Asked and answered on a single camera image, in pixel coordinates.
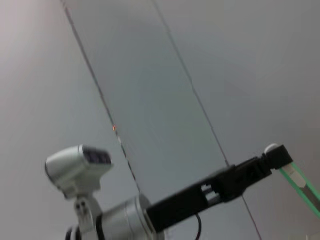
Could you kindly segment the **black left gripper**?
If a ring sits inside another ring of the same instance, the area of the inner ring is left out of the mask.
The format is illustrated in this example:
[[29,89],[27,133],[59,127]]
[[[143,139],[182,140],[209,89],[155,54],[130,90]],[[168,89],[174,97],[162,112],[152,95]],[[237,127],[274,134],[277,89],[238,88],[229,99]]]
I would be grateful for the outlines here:
[[221,203],[238,198],[244,192],[246,170],[232,165],[214,172],[146,209],[156,233]]

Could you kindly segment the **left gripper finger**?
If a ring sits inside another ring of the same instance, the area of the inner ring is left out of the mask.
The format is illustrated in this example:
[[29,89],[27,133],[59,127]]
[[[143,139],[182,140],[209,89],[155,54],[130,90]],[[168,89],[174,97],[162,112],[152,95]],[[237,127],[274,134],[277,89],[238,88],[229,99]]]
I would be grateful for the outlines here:
[[255,156],[235,166],[235,182],[237,184],[255,184],[272,174],[272,170],[293,162],[284,145],[269,149],[260,156]]

